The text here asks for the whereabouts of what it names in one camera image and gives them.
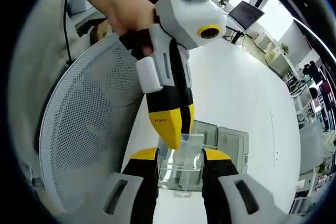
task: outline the cable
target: cable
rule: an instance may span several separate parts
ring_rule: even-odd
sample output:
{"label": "cable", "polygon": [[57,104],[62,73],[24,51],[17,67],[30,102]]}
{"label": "cable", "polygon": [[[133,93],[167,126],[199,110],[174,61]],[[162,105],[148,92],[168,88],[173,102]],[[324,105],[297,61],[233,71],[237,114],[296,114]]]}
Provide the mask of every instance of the cable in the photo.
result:
{"label": "cable", "polygon": [[231,42],[233,38],[235,38],[236,36],[222,36],[222,39],[225,39],[226,41]]}
{"label": "cable", "polygon": [[243,38],[243,42],[242,42],[242,49],[243,49],[243,51],[245,51],[245,49],[244,49],[244,41],[245,41],[245,38],[246,38],[246,36],[244,36],[244,38]]}
{"label": "cable", "polygon": [[294,94],[296,91],[298,91],[299,89],[301,89],[304,85],[306,85],[308,82],[310,82],[313,79],[310,78],[308,81],[306,81],[305,83],[303,83],[301,86],[299,86],[298,88],[296,88],[293,92],[291,92],[290,94]]}
{"label": "cable", "polygon": [[65,43],[67,46],[67,52],[68,52],[68,58],[69,58],[67,65],[71,65],[73,63],[73,60],[71,58],[71,53],[70,53],[69,39],[68,39],[68,33],[67,33],[67,24],[66,24],[67,3],[68,3],[68,0],[64,0],[63,29],[64,29]]}

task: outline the human hand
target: human hand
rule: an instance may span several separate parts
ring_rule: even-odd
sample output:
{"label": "human hand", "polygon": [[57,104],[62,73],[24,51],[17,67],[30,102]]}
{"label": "human hand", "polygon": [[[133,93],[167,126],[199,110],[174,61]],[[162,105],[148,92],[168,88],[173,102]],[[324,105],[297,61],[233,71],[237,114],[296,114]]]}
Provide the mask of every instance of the human hand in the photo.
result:
{"label": "human hand", "polygon": [[[148,0],[127,0],[121,5],[110,7],[108,20],[119,36],[128,30],[140,31],[154,24],[155,5]],[[145,56],[153,54],[153,48],[143,48]]]}

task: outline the transparent box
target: transparent box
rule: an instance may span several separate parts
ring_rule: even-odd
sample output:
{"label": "transparent box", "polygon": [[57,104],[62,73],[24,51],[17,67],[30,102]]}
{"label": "transparent box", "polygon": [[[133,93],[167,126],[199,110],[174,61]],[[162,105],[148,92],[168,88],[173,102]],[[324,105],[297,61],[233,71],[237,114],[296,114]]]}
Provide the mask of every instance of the transparent box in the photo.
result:
{"label": "transparent box", "polygon": [[181,191],[201,191],[203,148],[216,147],[204,144],[203,134],[182,134],[179,150],[168,148],[160,140],[159,187]]}

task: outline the chair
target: chair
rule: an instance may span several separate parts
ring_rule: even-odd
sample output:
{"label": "chair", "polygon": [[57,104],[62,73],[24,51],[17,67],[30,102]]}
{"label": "chair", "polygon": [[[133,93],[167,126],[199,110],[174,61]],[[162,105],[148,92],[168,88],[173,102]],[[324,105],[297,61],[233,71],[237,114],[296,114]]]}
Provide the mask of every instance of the chair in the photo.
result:
{"label": "chair", "polygon": [[143,93],[136,60],[112,34],[88,49],[56,85],[41,123],[39,160],[48,196],[73,212],[120,172]]}

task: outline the desk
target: desk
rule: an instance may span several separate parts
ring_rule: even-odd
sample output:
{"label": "desk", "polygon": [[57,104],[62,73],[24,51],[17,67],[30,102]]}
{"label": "desk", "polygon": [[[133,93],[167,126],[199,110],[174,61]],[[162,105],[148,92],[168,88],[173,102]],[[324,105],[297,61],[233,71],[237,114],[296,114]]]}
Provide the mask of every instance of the desk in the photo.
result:
{"label": "desk", "polygon": [[235,44],[237,40],[241,37],[241,35],[245,34],[245,31],[243,31],[233,20],[232,18],[228,15],[228,13],[223,12],[223,14],[226,16],[226,28],[232,30],[233,32],[236,33],[234,38],[231,40],[232,44]]}
{"label": "desk", "polygon": [[301,187],[298,187],[297,192],[308,191],[307,196],[311,196],[311,194],[313,192],[313,189],[314,189],[315,179],[317,177],[318,169],[319,168],[314,168],[314,169],[300,175],[299,180],[303,181],[303,183],[302,183]]}
{"label": "desk", "polygon": [[290,71],[293,73],[293,76],[297,78],[297,80],[301,80],[302,78],[297,73],[294,65],[292,62],[288,59],[286,55],[282,52],[279,46],[275,47],[273,50],[275,53],[275,56],[272,60],[267,59],[267,64],[280,76],[284,77],[286,74],[288,74]]}
{"label": "desk", "polygon": [[268,48],[268,51],[272,51],[276,47],[276,44],[266,33],[259,33],[259,35],[254,39],[254,44],[263,52],[265,52]]}
{"label": "desk", "polygon": [[[300,134],[294,103],[282,80],[250,54],[223,40],[190,51],[195,119],[249,134],[247,173],[270,190],[288,212],[300,171]],[[157,147],[144,99],[129,139],[122,167],[143,148]],[[180,212],[201,222],[205,212],[185,204]],[[173,217],[166,215],[167,221]]]}

